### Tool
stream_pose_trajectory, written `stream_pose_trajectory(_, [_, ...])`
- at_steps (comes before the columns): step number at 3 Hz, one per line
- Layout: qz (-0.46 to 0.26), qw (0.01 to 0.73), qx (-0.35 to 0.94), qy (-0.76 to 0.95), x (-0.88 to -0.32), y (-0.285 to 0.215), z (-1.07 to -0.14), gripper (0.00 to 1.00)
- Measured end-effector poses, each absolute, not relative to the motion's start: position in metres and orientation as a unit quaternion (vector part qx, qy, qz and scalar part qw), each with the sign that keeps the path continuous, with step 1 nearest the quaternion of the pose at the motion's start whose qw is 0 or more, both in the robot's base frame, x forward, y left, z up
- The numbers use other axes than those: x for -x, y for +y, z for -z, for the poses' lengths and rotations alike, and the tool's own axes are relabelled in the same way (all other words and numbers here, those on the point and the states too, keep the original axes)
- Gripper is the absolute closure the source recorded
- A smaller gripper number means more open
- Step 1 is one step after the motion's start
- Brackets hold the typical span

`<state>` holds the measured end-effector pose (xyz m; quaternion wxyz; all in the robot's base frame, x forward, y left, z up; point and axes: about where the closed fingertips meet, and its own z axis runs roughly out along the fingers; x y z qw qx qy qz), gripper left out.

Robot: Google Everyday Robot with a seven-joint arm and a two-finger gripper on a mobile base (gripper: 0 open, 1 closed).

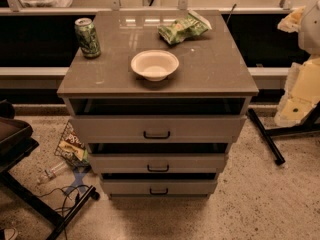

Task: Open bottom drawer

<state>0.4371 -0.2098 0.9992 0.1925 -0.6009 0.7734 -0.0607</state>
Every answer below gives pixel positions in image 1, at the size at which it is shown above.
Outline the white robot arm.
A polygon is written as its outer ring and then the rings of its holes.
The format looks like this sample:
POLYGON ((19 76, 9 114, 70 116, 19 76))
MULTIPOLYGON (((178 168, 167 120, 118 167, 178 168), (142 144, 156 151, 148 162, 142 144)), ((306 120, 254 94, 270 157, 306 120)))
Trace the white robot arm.
POLYGON ((302 64, 293 62, 285 82, 285 93, 277 106, 278 126, 300 124, 320 102, 320 0, 310 0, 279 23, 281 31, 298 33, 298 47, 310 57, 302 64))

